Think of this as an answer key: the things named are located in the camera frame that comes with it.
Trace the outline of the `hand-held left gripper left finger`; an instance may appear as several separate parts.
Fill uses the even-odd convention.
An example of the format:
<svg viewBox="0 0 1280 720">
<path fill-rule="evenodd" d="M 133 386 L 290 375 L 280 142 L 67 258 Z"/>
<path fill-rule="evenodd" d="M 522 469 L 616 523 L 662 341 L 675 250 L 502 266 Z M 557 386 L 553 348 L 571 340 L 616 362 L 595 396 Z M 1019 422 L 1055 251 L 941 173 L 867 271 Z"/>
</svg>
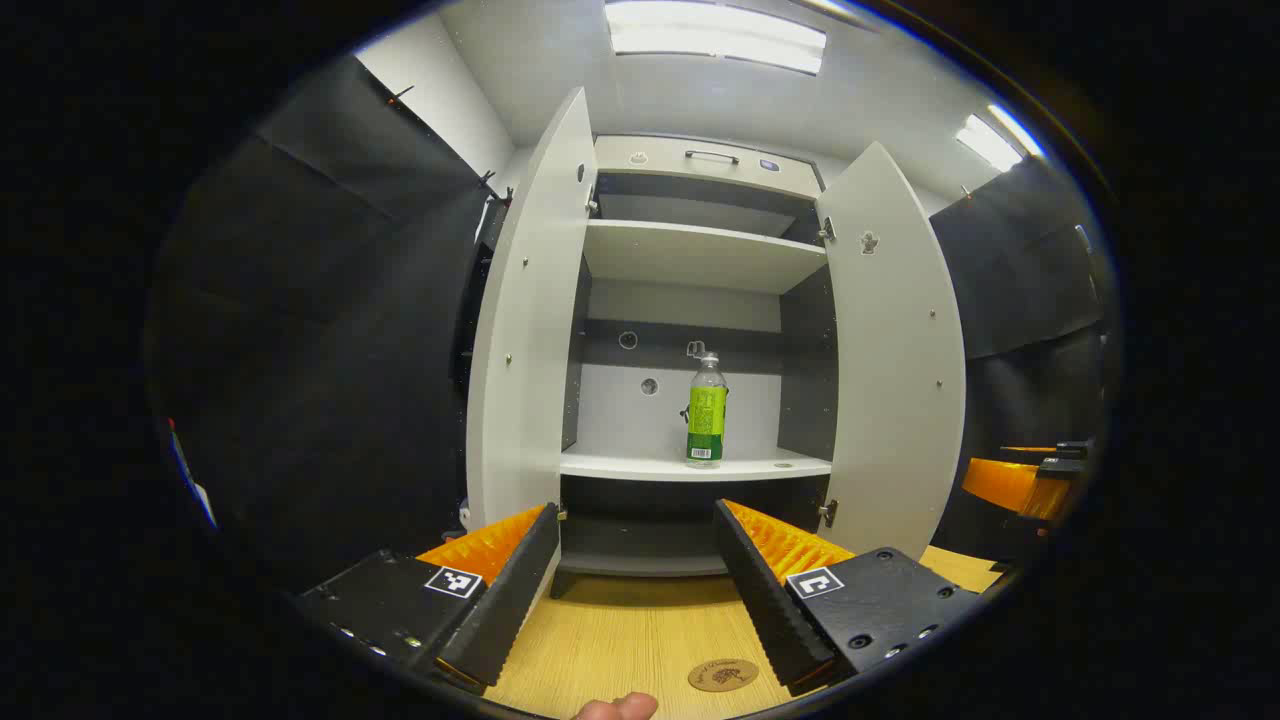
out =
<svg viewBox="0 0 1280 720">
<path fill-rule="evenodd" d="M 378 664 L 486 691 L 500 679 L 559 550 L 561 509 L 544 503 L 419 555 L 379 550 L 298 603 Z"/>
</svg>

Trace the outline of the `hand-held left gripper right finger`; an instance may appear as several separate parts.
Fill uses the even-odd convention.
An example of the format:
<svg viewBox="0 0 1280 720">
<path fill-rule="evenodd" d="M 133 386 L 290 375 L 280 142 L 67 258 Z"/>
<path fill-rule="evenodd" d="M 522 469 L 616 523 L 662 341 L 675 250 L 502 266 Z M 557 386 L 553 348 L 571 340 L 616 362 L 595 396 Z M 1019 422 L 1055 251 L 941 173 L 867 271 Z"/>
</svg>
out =
<svg viewBox="0 0 1280 720">
<path fill-rule="evenodd" d="M 982 605 L 892 547 L 845 548 L 722 498 L 713 537 L 777 682 L 791 694 L 896 664 Z"/>
</svg>

